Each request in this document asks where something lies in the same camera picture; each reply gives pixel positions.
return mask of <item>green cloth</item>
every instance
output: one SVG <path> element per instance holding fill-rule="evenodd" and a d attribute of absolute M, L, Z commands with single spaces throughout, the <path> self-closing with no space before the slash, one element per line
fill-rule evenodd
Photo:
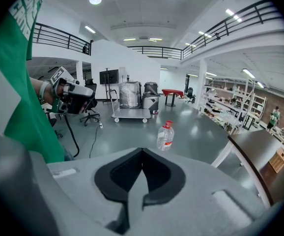
<path fill-rule="evenodd" d="M 17 0 L 0 23 L 0 71 L 21 97 L 4 134 L 52 163 L 63 161 L 64 151 L 39 104 L 26 67 L 40 3 Z"/>
<path fill-rule="evenodd" d="M 279 119 L 280 119 L 280 112 L 273 110 L 273 112 L 271 113 L 270 123 L 274 126 L 277 120 Z"/>

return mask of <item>gray table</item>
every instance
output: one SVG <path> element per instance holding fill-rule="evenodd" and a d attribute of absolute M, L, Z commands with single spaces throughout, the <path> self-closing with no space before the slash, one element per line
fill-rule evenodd
<path fill-rule="evenodd" d="M 264 205 L 269 208 L 284 199 L 284 167 L 277 174 L 268 161 L 283 145 L 266 130 L 228 136 L 228 143 L 214 160 L 218 167 L 233 151 L 252 178 Z"/>

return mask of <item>gray floor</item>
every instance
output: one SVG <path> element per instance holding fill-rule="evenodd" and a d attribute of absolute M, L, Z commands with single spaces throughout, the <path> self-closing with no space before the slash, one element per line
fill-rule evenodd
<path fill-rule="evenodd" d="M 99 102 L 95 109 L 101 114 L 103 128 L 97 130 L 97 139 L 91 157 L 134 147 L 156 149 L 158 129 L 166 120 L 171 120 L 174 121 L 172 126 L 175 136 L 171 149 L 165 153 L 175 153 L 208 164 L 212 163 L 227 143 L 227 132 L 205 115 L 198 114 L 191 104 L 181 99 L 175 99 L 176 107 L 173 108 L 165 106 L 164 103 L 165 98 L 160 97 L 159 113 L 152 115 L 147 123 L 143 123 L 141 119 L 121 119 L 116 123 L 111 118 L 113 112 L 111 104 Z M 69 117 L 80 147 L 80 154 L 76 159 L 89 157 L 98 126 L 97 122 L 88 121 L 88 126 L 85 127 L 79 122 L 81 117 Z M 63 138 L 60 139 L 61 144 L 75 154 L 77 150 L 64 119 L 58 120 L 54 129 L 63 134 Z M 247 171 L 240 166 L 240 161 L 234 154 L 229 155 L 219 169 L 256 193 Z"/>

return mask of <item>wooden box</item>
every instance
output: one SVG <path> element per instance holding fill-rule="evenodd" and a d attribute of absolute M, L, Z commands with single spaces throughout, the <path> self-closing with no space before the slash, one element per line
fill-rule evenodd
<path fill-rule="evenodd" d="M 270 159 L 269 164 L 273 167 L 274 171 L 278 173 L 284 167 L 284 149 L 279 148 L 274 156 Z"/>

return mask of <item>black cable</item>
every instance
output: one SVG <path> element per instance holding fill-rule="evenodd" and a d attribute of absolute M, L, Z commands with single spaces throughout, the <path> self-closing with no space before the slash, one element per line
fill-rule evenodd
<path fill-rule="evenodd" d="M 95 131 L 95 139 L 94 139 L 94 142 L 92 144 L 92 148 L 91 148 L 91 150 L 89 152 L 89 158 L 91 158 L 92 150 L 93 150 L 94 144 L 96 142 L 97 130 L 98 130 L 99 127 L 100 127 L 100 125 L 97 126 L 96 131 Z"/>
<path fill-rule="evenodd" d="M 80 153 L 80 149 L 79 149 L 79 146 L 78 146 L 78 144 L 77 144 L 77 141 L 76 141 L 75 138 L 74 138 L 74 134 L 73 134 L 73 131 L 72 131 L 72 129 L 71 129 L 71 127 L 70 127 L 70 124 L 69 124 L 69 122 L 68 122 L 67 115 L 64 115 L 64 119 L 65 119 L 65 122 L 66 122 L 67 125 L 68 125 L 68 128 L 69 128 L 69 130 L 70 130 L 72 139 L 73 139 L 73 141 L 74 141 L 74 143 L 75 143 L 75 146 L 76 146 L 77 149 L 78 149 L 78 152 L 73 156 L 73 157 L 76 157 L 76 156 Z"/>

